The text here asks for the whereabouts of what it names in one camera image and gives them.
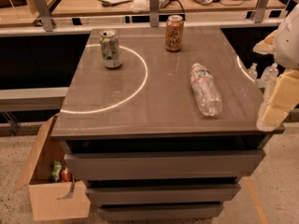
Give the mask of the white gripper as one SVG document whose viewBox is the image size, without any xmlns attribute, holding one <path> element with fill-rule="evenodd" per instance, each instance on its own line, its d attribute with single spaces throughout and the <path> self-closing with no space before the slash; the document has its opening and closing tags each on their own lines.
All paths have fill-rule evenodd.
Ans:
<svg viewBox="0 0 299 224">
<path fill-rule="evenodd" d="M 276 31 L 254 46 L 253 51 L 262 55 L 274 51 L 276 63 L 285 68 L 299 69 L 299 4 Z M 264 127 L 278 127 L 299 104 L 299 71 L 291 69 L 276 79 L 261 116 Z"/>
</svg>

